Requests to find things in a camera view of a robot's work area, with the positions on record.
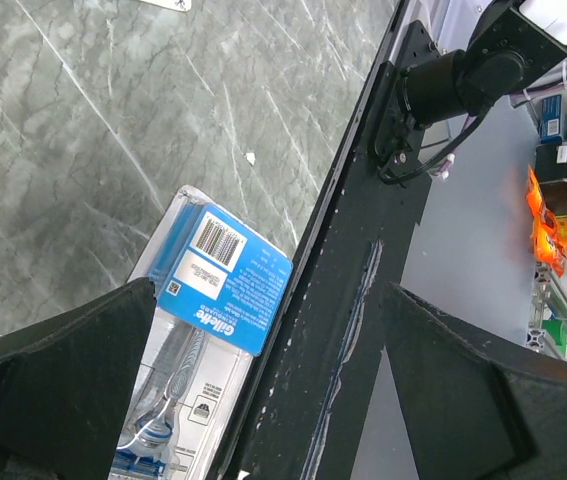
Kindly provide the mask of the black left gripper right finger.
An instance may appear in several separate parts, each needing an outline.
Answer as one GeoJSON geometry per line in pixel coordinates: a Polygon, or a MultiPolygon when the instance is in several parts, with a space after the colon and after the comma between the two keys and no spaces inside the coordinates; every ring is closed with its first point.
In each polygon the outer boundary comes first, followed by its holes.
{"type": "Polygon", "coordinates": [[[567,362],[387,290],[387,353],[422,479],[567,479],[567,362]]]}

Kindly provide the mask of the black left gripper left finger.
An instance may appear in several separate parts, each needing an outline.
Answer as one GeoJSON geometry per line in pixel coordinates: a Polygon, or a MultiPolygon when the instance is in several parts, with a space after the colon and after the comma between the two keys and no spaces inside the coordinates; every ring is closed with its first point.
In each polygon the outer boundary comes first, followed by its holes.
{"type": "Polygon", "coordinates": [[[0,478],[105,479],[156,306],[135,279],[0,337],[0,478]]]}

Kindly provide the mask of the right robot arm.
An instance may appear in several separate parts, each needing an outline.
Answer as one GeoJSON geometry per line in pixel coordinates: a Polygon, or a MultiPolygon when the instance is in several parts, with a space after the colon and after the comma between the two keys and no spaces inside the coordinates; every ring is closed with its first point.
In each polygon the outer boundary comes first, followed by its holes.
{"type": "Polygon", "coordinates": [[[477,117],[567,59],[567,1],[493,1],[464,50],[404,71],[405,119],[423,129],[462,114],[477,117]]]}

